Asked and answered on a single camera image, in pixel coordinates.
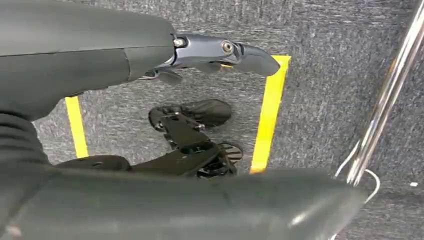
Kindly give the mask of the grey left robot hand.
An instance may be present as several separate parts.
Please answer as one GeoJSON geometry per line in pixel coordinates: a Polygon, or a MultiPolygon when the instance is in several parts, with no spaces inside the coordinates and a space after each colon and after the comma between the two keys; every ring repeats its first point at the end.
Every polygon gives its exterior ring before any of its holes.
{"type": "Polygon", "coordinates": [[[227,104],[155,108],[176,149],[129,170],[50,164],[33,121],[63,98],[138,79],[177,83],[174,69],[230,65],[268,77],[278,62],[227,38],[178,34],[167,20],[55,0],[0,3],[0,237],[3,240],[327,240],[368,193],[323,172],[236,177],[198,170],[224,149],[184,123],[223,124],[227,104]]]}

